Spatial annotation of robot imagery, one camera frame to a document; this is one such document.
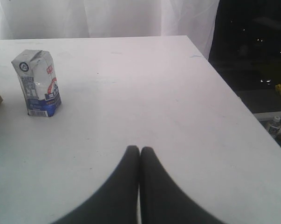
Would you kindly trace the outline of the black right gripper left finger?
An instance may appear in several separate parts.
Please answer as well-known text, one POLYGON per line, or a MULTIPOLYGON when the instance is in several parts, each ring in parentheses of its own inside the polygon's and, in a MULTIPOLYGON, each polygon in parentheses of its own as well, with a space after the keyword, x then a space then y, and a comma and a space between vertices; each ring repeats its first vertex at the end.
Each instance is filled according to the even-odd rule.
POLYGON ((56 224, 136 224, 140 152, 128 146, 106 182, 56 224))

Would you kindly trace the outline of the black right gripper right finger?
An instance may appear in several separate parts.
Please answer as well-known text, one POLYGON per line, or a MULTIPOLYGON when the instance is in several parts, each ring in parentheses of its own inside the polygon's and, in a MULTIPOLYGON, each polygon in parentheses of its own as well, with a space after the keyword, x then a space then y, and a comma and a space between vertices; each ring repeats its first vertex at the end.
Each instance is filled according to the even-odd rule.
POLYGON ((151 147, 140 154, 139 189, 143 224, 223 223, 180 189, 151 147))

